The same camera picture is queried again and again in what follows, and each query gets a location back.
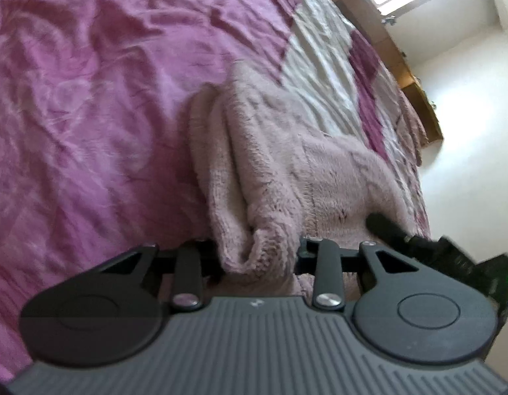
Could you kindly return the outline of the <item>pink cable-knit sweater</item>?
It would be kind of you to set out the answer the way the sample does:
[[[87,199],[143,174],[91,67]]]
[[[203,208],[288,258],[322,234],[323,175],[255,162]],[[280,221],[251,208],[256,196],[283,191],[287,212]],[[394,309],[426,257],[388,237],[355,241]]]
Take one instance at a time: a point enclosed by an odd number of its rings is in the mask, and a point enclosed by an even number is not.
[[[314,127],[292,94],[246,62],[195,95],[189,136],[225,272],[213,295],[309,297],[313,278],[294,272],[301,238],[354,249],[370,238],[374,212],[415,228],[382,157]]]

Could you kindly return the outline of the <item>wooden bedside ledge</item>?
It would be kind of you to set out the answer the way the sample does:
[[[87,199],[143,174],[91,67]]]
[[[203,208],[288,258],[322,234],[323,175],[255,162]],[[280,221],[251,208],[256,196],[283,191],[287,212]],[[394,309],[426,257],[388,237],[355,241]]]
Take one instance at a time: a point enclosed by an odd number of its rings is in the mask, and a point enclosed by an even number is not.
[[[428,141],[432,143],[442,140],[441,127],[435,111],[420,82],[408,67],[406,58],[386,30],[383,16],[372,0],[333,0],[333,2],[377,51],[418,114]]]

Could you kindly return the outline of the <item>purple and white bedspread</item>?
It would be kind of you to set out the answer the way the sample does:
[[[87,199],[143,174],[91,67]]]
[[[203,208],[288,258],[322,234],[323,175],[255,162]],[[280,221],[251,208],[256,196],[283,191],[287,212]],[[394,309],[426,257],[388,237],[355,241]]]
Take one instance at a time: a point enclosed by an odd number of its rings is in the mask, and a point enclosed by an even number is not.
[[[392,169],[429,223],[398,83],[333,0],[0,0],[0,380],[35,293],[146,241],[205,235],[188,108],[247,60]]]

